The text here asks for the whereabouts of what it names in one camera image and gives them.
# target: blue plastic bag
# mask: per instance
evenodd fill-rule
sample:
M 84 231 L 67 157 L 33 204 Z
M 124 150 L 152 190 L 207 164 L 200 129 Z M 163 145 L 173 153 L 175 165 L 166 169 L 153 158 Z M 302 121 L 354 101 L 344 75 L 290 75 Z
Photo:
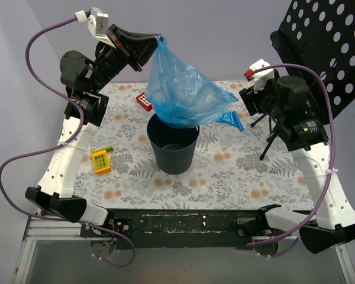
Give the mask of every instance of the blue plastic bag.
M 236 111 L 227 111 L 220 116 L 216 122 L 227 123 L 231 126 L 237 127 L 241 132 L 243 132 L 244 128 L 239 119 L 239 116 Z
M 189 128 L 215 122 L 238 99 L 181 62 L 158 38 L 145 91 L 155 113 L 168 126 Z

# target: black panel with holes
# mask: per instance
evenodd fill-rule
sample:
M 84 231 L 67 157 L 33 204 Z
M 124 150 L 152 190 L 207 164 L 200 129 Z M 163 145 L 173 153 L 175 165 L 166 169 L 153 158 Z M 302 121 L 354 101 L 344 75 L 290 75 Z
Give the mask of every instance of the black panel with holes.
M 307 66 L 321 76 L 330 96 L 333 117 L 355 98 L 355 0 L 293 0 L 279 30 L 270 36 L 284 63 Z M 298 69 L 311 87 L 309 104 L 328 124 L 321 88 Z

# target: table surface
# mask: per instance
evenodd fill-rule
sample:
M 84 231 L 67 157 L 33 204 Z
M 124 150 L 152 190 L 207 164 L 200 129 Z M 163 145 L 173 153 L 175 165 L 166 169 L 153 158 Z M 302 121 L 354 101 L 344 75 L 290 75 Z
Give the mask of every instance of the table surface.
M 247 82 L 216 82 L 238 92 Z M 285 144 L 277 138 L 263 161 L 259 155 L 269 135 L 268 118 L 254 128 L 243 102 L 233 103 L 244 131 L 227 124 L 201 126 L 192 166 L 168 175 L 156 164 L 146 134 L 154 114 L 135 100 L 146 83 L 110 83 L 103 122 L 83 157 L 75 194 L 105 208 L 257 209 L 278 203 L 287 209 L 311 209 L 313 202 L 302 173 Z M 112 172 L 96 175 L 91 151 L 112 145 Z

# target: zip tie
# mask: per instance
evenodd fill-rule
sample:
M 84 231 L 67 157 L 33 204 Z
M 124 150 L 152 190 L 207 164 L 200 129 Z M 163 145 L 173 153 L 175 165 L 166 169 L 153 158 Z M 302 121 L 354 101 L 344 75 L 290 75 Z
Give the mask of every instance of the zip tie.
M 326 176 L 326 175 L 332 175 L 333 173 L 337 173 L 338 172 L 338 169 L 333 169 L 333 170 L 330 170 L 330 169 L 327 169 L 327 170 L 324 170 L 323 173 L 320 173 L 318 175 L 313 175 L 313 176 L 304 176 L 305 179 L 312 179 L 312 178 L 318 178 L 320 176 Z
M 333 173 L 337 173 L 337 172 L 338 172 L 338 169 L 332 169 L 332 170 L 327 169 L 324 171 L 325 175 L 328 175 L 329 173 L 333 174 Z
M 75 148 L 75 149 L 78 149 L 78 150 L 82 150 L 82 151 L 84 151 L 84 152 L 86 151 L 85 148 L 81 148 L 81 147 L 79 147 L 79 146 L 75 146 L 75 145 L 66 143 L 66 142 L 64 142 L 64 141 L 59 141 L 58 144 L 61 144 L 61 145 L 63 145 L 63 146 L 67 146 L 67 147 L 72 147 L 72 148 Z

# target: yellow toy block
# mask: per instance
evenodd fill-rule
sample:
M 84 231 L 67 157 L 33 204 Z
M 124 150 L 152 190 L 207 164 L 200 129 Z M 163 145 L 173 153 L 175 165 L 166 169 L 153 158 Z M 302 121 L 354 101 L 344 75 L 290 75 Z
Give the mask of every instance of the yellow toy block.
M 92 153 L 92 160 L 97 175 L 102 175 L 103 173 L 109 173 L 112 171 L 106 150 Z

